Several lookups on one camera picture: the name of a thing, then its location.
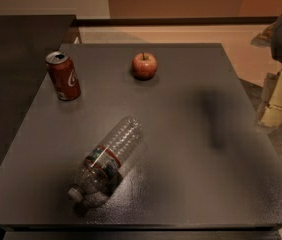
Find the clear plastic water bottle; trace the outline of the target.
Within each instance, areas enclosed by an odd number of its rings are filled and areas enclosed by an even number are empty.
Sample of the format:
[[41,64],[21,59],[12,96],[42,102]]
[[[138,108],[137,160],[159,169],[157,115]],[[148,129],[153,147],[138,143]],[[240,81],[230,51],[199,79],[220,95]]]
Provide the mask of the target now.
[[142,125],[135,117],[120,120],[77,167],[69,197],[77,204],[102,204],[120,184],[119,170],[142,140]]

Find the red cola can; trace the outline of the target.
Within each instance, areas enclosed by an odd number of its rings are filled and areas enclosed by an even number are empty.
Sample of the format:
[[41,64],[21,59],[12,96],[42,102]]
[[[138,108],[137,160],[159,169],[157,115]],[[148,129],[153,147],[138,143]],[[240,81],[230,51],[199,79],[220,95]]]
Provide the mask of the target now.
[[63,101],[72,101],[81,94],[79,80],[72,59],[62,51],[53,51],[46,56],[48,74],[57,96]]

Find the red apple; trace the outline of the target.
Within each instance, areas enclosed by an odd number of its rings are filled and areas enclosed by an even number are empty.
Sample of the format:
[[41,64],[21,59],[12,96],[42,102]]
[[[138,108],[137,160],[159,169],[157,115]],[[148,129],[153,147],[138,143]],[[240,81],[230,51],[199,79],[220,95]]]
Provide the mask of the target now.
[[156,57],[148,52],[141,52],[134,56],[132,60],[133,76],[139,80],[152,79],[158,68]]

